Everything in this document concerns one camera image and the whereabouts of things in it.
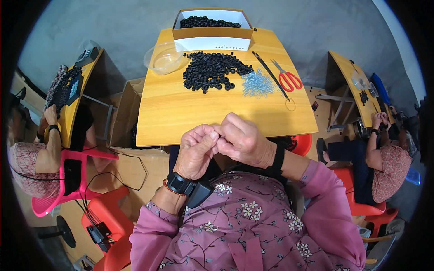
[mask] shirt sleeve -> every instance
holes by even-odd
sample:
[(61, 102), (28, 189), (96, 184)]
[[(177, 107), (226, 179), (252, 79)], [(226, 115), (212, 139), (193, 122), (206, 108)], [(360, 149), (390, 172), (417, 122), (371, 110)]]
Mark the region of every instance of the shirt sleeve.
[(308, 234), (325, 252), (365, 266), (366, 251), (351, 210), (343, 182), (323, 163), (310, 161), (303, 174), (301, 191), (311, 202), (301, 217)]
[(44, 143), (26, 143), (19, 142), (14, 145), (15, 164), (22, 174), (35, 174), (36, 173), (36, 158), (38, 157), (39, 150), (45, 148)]
[(152, 201), (140, 208), (137, 225), (129, 238), (131, 271), (158, 269), (172, 238), (178, 233), (178, 219)]
[(405, 157), (401, 150), (404, 151), (396, 145), (387, 145), (380, 148), (381, 165), (385, 174), (391, 174), (396, 170), (396, 166), (401, 166)]

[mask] cardboard box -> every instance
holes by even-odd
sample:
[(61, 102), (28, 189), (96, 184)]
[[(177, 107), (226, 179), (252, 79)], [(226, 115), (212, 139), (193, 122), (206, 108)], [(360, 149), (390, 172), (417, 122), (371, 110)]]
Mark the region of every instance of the cardboard box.
[[(190, 16), (206, 16), (208, 19), (239, 23), (241, 28), (210, 26), (181, 29), (181, 20)], [(242, 10), (210, 7), (180, 10), (172, 32), (174, 41), (187, 51), (213, 49), (247, 51), (253, 28)]]
[(132, 156), (167, 155), (168, 152), (166, 153), (164, 150), (168, 148), (164, 146), (143, 150), (131, 146), (131, 129), (138, 119), (142, 91), (143, 86), (134, 88), (130, 81), (125, 84), (113, 124), (110, 147), (117, 152)]

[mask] black wristwatch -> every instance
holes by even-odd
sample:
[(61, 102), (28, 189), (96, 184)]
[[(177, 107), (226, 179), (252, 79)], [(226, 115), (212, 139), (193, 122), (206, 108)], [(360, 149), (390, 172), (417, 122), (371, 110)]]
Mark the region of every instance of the black wristwatch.
[(57, 125), (50, 125), (50, 127), (48, 128), (48, 133), (50, 133), (52, 129), (56, 129), (60, 133), (59, 127)]
[(377, 134), (377, 136), (379, 136), (380, 135), (380, 132), (377, 130), (377, 129), (372, 129), (371, 130), (371, 133), (376, 133)]
[(185, 194), (188, 197), (189, 208), (198, 207), (214, 191), (209, 180), (187, 180), (176, 172), (169, 173), (167, 176), (167, 186), (176, 193)]
[(39, 142), (44, 143), (44, 135), (36, 132), (36, 137), (39, 139)]

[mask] red scissors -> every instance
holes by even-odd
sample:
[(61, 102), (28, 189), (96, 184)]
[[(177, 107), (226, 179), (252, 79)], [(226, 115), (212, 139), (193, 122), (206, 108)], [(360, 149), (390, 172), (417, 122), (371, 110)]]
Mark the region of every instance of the red scissors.
[[(286, 72), (284, 71), (279, 64), (273, 59), (271, 60), (271, 62), (276, 65), (276, 67), (280, 70), (280, 74), (279, 74), (279, 82), (280, 85), (282, 86), (282, 88), (286, 91), (286, 92), (293, 92), (294, 91), (294, 87), (296, 89), (301, 89), (303, 87), (303, 83), (301, 82), (301, 80), (295, 76), (294, 74), (290, 73), (290, 72)], [(282, 79), (286, 82), (286, 84), (288, 85), (289, 88), (287, 88), (284, 84), (282, 84)]]

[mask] red beaded bracelet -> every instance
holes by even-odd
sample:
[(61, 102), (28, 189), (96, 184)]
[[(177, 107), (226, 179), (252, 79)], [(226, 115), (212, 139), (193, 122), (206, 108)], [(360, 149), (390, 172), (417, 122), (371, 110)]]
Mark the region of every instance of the red beaded bracelet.
[(163, 185), (164, 185), (164, 187), (167, 188), (167, 190), (169, 190), (169, 191), (171, 191), (171, 192), (173, 192), (173, 193), (175, 193), (175, 194), (177, 194), (177, 195), (185, 196), (184, 193), (182, 193), (182, 194), (180, 194), (180, 193), (176, 193), (175, 191), (173, 191), (172, 189), (170, 189), (170, 188), (167, 186), (167, 184), (166, 184), (166, 180), (167, 180), (167, 179), (164, 179), (164, 180), (163, 180)]

